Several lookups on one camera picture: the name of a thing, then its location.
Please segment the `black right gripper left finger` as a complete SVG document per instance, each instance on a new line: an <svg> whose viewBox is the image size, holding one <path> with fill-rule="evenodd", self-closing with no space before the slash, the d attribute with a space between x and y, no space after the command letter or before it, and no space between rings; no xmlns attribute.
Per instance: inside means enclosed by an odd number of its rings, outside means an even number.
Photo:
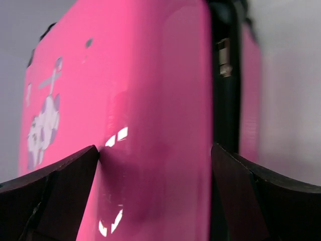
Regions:
<svg viewBox="0 0 321 241"><path fill-rule="evenodd" d="M98 159L92 145L1 183L1 240L76 240Z"/></svg>

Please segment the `pink hard-shell suitcase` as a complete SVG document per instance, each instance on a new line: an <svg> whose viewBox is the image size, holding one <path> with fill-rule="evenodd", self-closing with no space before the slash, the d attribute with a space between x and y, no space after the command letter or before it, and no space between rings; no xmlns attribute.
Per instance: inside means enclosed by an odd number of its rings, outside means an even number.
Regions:
<svg viewBox="0 0 321 241"><path fill-rule="evenodd" d="M76 240L227 240L211 150L256 160L250 1L76 1L33 51L22 176L94 145Z"/></svg>

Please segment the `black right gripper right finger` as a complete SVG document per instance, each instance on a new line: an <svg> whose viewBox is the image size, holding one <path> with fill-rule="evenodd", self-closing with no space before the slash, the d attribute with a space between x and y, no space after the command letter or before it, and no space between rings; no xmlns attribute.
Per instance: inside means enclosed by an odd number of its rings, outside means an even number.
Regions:
<svg viewBox="0 0 321 241"><path fill-rule="evenodd" d="M276 173L218 144L211 157L232 240L320 240L320 186Z"/></svg>

